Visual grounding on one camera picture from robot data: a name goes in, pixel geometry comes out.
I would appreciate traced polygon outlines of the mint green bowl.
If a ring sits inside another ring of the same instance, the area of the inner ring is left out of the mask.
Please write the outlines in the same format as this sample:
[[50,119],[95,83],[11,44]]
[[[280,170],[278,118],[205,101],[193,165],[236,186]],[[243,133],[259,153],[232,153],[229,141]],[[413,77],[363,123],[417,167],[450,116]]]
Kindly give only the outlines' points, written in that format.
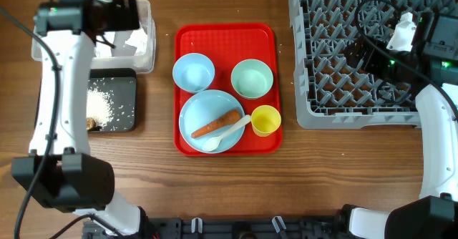
[[233,89],[243,98],[258,99],[273,86],[271,68],[258,59],[246,59],[235,65],[230,81]]

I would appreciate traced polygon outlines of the brown food scrap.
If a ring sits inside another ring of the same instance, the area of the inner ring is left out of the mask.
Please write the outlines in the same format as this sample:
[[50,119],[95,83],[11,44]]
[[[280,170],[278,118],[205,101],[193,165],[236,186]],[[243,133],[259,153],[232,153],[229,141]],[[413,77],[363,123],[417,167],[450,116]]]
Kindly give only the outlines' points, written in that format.
[[87,131],[93,130],[97,126],[96,122],[94,119],[91,117],[87,118]]

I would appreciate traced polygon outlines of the light blue small bowl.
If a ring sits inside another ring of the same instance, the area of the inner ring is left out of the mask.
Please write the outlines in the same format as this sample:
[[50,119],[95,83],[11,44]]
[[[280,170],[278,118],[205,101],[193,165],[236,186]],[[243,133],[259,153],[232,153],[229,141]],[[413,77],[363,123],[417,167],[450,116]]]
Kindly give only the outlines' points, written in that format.
[[172,68],[172,78],[182,90],[191,94],[206,90],[215,77],[215,66],[204,54],[189,53],[180,57]]

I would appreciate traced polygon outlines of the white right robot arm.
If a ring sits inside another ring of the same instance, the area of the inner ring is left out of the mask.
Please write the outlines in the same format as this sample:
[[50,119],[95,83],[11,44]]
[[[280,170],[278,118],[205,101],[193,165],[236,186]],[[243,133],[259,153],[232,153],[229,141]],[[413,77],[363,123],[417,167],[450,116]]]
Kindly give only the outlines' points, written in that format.
[[418,200],[389,213],[352,208],[357,238],[457,237],[457,18],[398,15],[389,42],[362,36],[346,48],[349,65],[410,85],[422,127],[423,180]]

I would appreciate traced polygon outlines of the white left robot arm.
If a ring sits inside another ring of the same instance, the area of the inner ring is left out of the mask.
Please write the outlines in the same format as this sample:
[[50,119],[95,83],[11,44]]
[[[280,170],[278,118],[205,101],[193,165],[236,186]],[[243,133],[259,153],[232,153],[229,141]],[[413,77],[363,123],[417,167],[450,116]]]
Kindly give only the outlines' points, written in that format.
[[107,31],[139,27],[137,0],[48,0],[34,23],[43,52],[36,125],[28,155],[11,166],[24,203],[89,218],[116,238],[143,237],[145,212],[115,190],[111,164],[91,156],[85,124],[95,45]]

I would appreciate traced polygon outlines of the white paper napkin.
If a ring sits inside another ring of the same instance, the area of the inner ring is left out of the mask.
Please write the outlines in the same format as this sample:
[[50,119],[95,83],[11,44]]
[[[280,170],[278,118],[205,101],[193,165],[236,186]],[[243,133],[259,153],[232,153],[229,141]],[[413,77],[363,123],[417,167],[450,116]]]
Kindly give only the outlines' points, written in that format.
[[140,56],[147,49],[147,34],[140,27],[129,31],[106,32],[104,36],[97,36],[94,55],[99,58]]

